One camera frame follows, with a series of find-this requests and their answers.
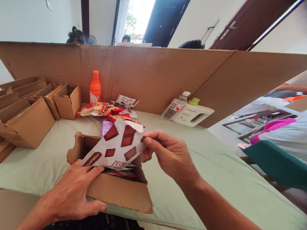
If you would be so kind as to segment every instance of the light green tablecloth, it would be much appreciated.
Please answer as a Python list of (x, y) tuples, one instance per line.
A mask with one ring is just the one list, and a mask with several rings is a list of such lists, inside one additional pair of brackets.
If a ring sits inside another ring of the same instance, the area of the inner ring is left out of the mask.
[[(138, 112), (138, 116), (146, 126), (145, 130), (162, 129), (184, 139), (202, 177), (259, 227), (306, 229), (307, 216), (208, 130), (166, 122), (156, 114)], [(37, 149), (16, 148), (0, 164), (0, 188), (39, 196), (46, 193), (68, 168), (66, 153), (74, 146), (74, 135), (78, 131), (99, 136), (101, 119), (61, 119)], [(154, 214), (143, 214), (110, 204), (109, 213), (177, 228), (205, 229), (182, 191), (161, 170), (155, 155), (143, 164), (143, 170), (148, 180)]]

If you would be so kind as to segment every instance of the white snack packet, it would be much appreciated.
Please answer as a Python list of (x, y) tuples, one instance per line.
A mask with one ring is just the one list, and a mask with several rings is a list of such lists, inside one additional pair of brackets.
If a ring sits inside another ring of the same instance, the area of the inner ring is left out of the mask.
[(120, 94), (115, 102), (114, 101), (111, 101), (111, 102), (116, 106), (123, 107), (126, 109), (131, 109), (137, 105), (139, 100), (132, 99), (132, 98), (129, 98), (129, 97), (126, 97)]
[(132, 118), (138, 117), (137, 113), (134, 110), (124, 110), (124, 111), (119, 112), (118, 114), (126, 114), (126, 113), (129, 113), (130, 117)]
[(146, 145), (144, 136), (121, 119), (114, 122), (109, 131), (81, 161), (81, 166), (104, 166), (117, 171), (131, 166)]

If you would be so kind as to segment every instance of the tree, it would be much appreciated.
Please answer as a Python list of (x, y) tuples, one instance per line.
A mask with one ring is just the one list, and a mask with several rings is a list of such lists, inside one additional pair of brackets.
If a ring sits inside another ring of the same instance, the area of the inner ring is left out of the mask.
[(135, 24), (137, 23), (137, 19), (128, 12), (127, 14), (127, 19), (126, 19), (126, 25), (124, 29), (124, 34), (130, 35), (130, 37), (135, 36)]

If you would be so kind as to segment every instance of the green lid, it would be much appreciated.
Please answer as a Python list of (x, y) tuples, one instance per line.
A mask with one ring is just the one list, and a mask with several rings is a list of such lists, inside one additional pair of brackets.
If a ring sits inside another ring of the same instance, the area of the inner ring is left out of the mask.
[(200, 99), (193, 97), (191, 100), (188, 101), (188, 104), (196, 106), (196, 105), (198, 105), (199, 101), (200, 101)]

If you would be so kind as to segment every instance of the left hand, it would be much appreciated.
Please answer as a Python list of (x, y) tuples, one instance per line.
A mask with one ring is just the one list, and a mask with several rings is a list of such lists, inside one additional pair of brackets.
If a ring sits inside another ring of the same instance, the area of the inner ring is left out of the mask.
[(65, 172), (59, 183), (43, 195), (35, 208), (47, 211), (52, 222), (61, 220), (82, 220), (106, 210), (106, 204), (99, 200), (86, 201), (85, 194), (90, 183), (104, 170), (103, 167), (79, 165), (76, 160)]

